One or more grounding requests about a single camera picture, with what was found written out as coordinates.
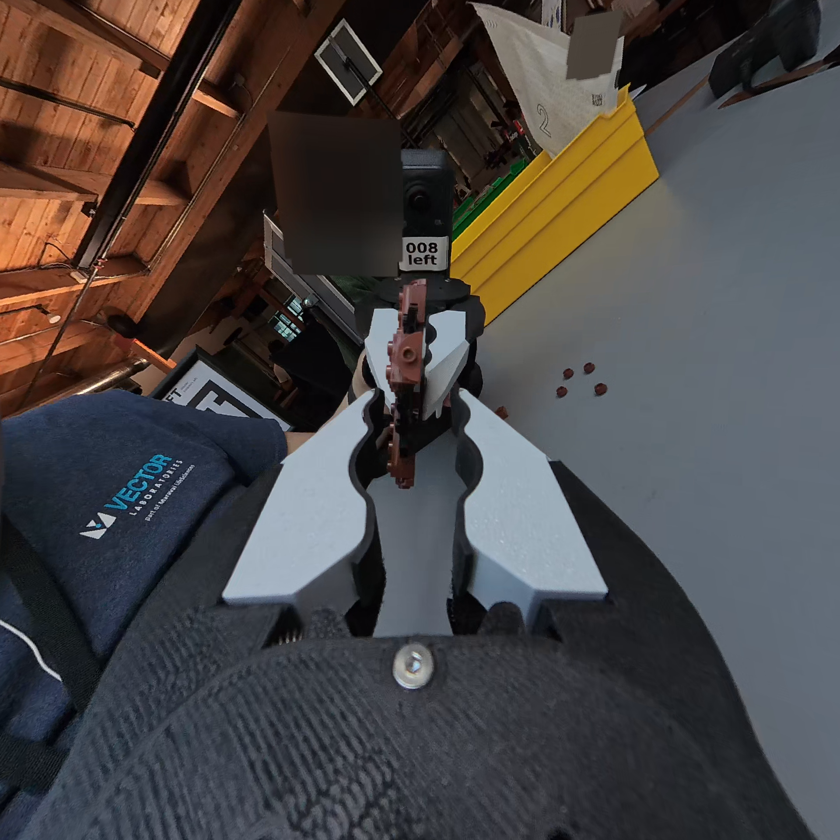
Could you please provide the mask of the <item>green plastic bin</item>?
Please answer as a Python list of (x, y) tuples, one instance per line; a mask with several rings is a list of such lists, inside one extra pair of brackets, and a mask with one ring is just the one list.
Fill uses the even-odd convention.
[(515, 162), (506, 175), (497, 178), (494, 182), (485, 187), (477, 196), (470, 196), (466, 198), (456, 207), (453, 217), (454, 225), (452, 240), (456, 240), (458, 236), (461, 236), (466, 231), (467, 227), (475, 222), (478, 216), (483, 214), (488, 207), (496, 199), (498, 199), (505, 190), (508, 189), (509, 185), (519, 177), (519, 175), (527, 167), (528, 163), (529, 161), (525, 160)]

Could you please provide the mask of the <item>yellow plastic bin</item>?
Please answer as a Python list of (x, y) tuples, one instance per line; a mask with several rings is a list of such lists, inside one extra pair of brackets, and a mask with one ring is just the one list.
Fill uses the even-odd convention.
[(489, 325), (659, 178), (624, 87), (555, 157), (542, 152), (458, 236), (452, 272)]

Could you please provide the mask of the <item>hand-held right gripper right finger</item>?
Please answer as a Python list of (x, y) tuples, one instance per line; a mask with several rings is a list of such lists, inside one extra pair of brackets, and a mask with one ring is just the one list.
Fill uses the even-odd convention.
[(453, 597), (485, 609), (509, 602), (601, 601), (607, 586), (549, 458), (469, 392), (451, 395), (458, 498)]

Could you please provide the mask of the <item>brown black brick assembly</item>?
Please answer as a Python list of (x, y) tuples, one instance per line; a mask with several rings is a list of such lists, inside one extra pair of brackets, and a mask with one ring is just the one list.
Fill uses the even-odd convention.
[(397, 329), (387, 345), (385, 367), (385, 378), (393, 394), (387, 471), (398, 488), (409, 490), (415, 480), (414, 435), (423, 420), (427, 280), (407, 282), (397, 303)]

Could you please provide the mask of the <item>white numbered paper bag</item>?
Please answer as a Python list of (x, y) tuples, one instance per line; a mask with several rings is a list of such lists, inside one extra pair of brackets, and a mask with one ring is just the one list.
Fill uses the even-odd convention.
[(537, 145), (556, 157), (617, 105), (623, 63), (619, 11), (578, 17), (571, 35), (473, 3)]

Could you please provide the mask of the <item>grey desk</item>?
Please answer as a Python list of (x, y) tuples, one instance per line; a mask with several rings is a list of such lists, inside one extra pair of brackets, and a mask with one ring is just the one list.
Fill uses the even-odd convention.
[(669, 113), (711, 62), (636, 100), (658, 180), (486, 328), (481, 398), (665, 563), (838, 838), (838, 68)]

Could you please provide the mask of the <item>grey flat panel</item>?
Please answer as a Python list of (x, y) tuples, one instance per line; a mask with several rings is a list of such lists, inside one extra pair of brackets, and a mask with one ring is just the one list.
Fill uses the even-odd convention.
[(348, 341), (361, 347), (364, 340), (357, 331), (354, 304), (333, 279), (323, 275), (300, 275), (286, 256), (285, 241), (280, 228), (268, 210), (262, 212), (264, 232), (264, 262), (269, 273), (284, 284), (309, 308), (323, 316)]

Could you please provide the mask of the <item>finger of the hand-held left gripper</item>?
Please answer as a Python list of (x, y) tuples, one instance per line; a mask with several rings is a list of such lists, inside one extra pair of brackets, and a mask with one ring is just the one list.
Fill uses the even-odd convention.
[(399, 326), (400, 313), (398, 310), (376, 308), (373, 310), (371, 327), (364, 342), (366, 361), (373, 375), (375, 386), (383, 392), (385, 397), (394, 396), (386, 377), (386, 368), (391, 363), (387, 347), (392, 342)]
[(445, 398), (452, 390), (469, 356), (466, 313), (446, 310), (427, 318), (425, 339), (430, 361), (425, 364), (422, 420), (440, 417)]

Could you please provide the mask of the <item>black pole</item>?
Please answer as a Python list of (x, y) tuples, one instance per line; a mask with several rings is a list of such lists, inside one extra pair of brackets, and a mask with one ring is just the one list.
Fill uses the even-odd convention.
[(382, 97), (381, 97), (381, 96), (380, 96), (380, 95), (379, 95), (379, 94), (375, 91), (375, 89), (373, 88), (372, 83), (370, 83), (368, 80), (366, 80), (366, 79), (364, 78), (364, 75), (363, 75), (363, 73), (361, 72), (361, 70), (360, 70), (360, 69), (359, 69), (359, 68), (355, 65), (355, 63), (352, 61), (352, 59), (351, 59), (349, 56), (346, 56), (345, 54), (342, 54), (342, 56), (343, 56), (343, 57), (342, 57), (342, 59), (341, 59), (341, 60), (342, 60), (342, 63), (343, 63), (344, 68), (345, 68), (346, 70), (348, 70), (348, 71), (349, 71), (349, 72), (353, 75), (353, 77), (354, 77), (354, 78), (355, 78), (355, 79), (356, 79), (356, 80), (357, 80), (357, 81), (358, 81), (358, 82), (362, 85), (363, 89), (364, 89), (364, 90), (365, 90), (365, 91), (366, 91), (366, 92), (367, 92), (367, 93), (368, 93), (371, 97), (373, 97), (374, 101), (375, 101), (375, 102), (376, 102), (376, 103), (377, 103), (377, 104), (378, 104), (378, 105), (382, 108), (382, 110), (385, 112), (385, 115), (386, 115), (386, 116), (387, 116), (390, 120), (392, 120), (392, 121), (396, 122), (397, 127), (398, 127), (398, 128), (399, 128), (399, 130), (400, 130), (400, 134), (402, 135), (402, 139), (403, 139), (403, 141), (404, 141), (405, 147), (407, 147), (407, 148), (409, 148), (409, 149), (414, 149), (414, 150), (419, 149), (419, 146), (417, 145), (417, 142), (414, 140), (414, 138), (412, 137), (412, 135), (404, 129), (404, 127), (403, 127), (403, 125), (402, 125), (401, 121), (399, 120), (399, 118), (397, 118), (397, 117), (396, 117), (396, 115), (394, 114), (394, 112), (393, 112), (393, 111), (389, 108), (389, 106), (385, 103), (385, 100), (384, 100), (384, 99), (382, 99)]

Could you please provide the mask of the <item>black framed marker sign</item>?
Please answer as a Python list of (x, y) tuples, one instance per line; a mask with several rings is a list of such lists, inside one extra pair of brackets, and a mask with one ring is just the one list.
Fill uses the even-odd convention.
[(288, 412), (270, 400), (274, 393), (267, 374), (259, 373), (237, 351), (228, 360), (196, 346), (152, 390), (150, 398), (229, 417), (268, 418), (291, 431), (295, 424)]

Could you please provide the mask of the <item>person in navy shirt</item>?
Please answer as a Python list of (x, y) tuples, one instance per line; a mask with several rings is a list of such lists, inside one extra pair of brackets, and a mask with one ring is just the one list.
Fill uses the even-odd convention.
[(292, 451), (275, 420), (114, 390), (2, 421), (2, 515), (107, 664), (197, 531)]

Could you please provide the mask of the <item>white framed light panel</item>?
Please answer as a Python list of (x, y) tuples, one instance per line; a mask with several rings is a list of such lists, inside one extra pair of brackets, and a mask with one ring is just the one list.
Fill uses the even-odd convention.
[(351, 107), (357, 106), (382, 77), (383, 69), (343, 18), (314, 57)]

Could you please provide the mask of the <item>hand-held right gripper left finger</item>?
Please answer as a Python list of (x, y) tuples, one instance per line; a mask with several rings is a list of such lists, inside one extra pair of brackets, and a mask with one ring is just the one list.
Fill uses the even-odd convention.
[(377, 469), (369, 391), (287, 456), (222, 597), (229, 605), (368, 606), (384, 580), (368, 494)]

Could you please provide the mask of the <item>black power adapter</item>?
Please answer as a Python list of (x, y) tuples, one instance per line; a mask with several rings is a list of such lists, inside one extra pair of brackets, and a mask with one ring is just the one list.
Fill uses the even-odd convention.
[(729, 90), (751, 86), (756, 71), (778, 55), (771, 32), (754, 28), (736, 38), (714, 59), (708, 85), (715, 99)]

